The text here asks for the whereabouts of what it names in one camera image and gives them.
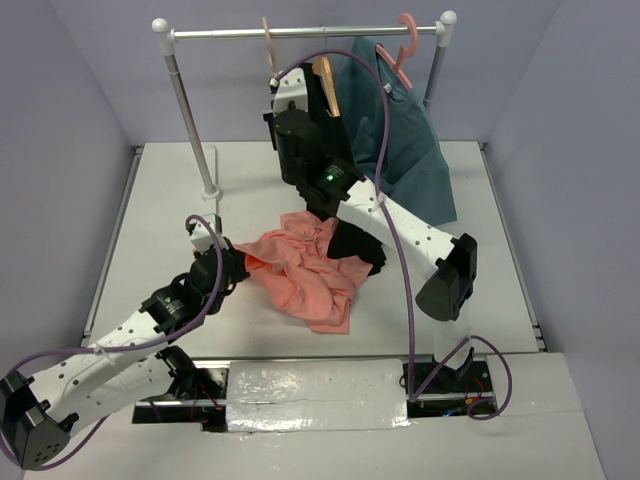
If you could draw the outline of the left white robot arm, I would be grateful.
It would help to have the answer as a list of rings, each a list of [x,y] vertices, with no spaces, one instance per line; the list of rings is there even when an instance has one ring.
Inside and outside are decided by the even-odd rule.
[[[30,376],[8,373],[1,381],[3,452],[23,470],[50,469],[73,436],[130,404],[165,395],[221,398],[221,383],[173,335],[218,313],[248,276],[242,252],[210,247],[85,352]]]

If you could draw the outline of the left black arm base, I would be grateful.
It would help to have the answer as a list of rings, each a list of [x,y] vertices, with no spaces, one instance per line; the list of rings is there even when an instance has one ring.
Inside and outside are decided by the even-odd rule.
[[[177,346],[153,356],[167,368],[164,391],[135,403],[133,424],[197,424],[204,432],[227,431],[226,406],[230,368],[193,360]]]

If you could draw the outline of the salmon pink t shirt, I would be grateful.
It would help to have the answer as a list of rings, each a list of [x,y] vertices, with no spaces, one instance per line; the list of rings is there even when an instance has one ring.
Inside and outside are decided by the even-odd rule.
[[[373,268],[357,255],[329,257],[337,225],[335,218],[321,220],[308,211],[286,213],[278,229],[234,245],[273,305],[317,334],[349,333],[357,291]]]

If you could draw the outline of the light wooden hanger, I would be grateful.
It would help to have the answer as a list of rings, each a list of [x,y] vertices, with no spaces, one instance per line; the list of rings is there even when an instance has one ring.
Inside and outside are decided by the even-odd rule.
[[[261,22],[264,30],[267,61],[269,64],[271,77],[275,78],[279,74],[279,69],[277,66],[273,37],[269,28],[268,20],[265,16],[261,17]]]

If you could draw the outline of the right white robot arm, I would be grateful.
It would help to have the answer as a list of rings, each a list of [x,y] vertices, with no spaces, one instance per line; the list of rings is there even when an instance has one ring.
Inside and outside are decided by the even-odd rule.
[[[321,109],[306,111],[296,100],[272,101],[264,119],[278,153],[283,181],[307,206],[352,224],[396,250],[424,284],[416,306],[439,322],[434,336],[435,380],[456,391],[470,376],[469,326],[462,310],[477,275],[477,242],[424,222],[383,194],[344,158],[341,122]]]

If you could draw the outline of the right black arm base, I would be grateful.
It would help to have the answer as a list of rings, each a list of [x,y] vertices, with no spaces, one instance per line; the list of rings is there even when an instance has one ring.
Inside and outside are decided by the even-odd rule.
[[[417,361],[413,370],[414,391],[429,379],[416,400],[407,399],[408,417],[435,418],[467,416],[492,419],[498,416],[497,400],[487,362],[474,358],[474,348],[458,370],[438,366],[434,359]]]

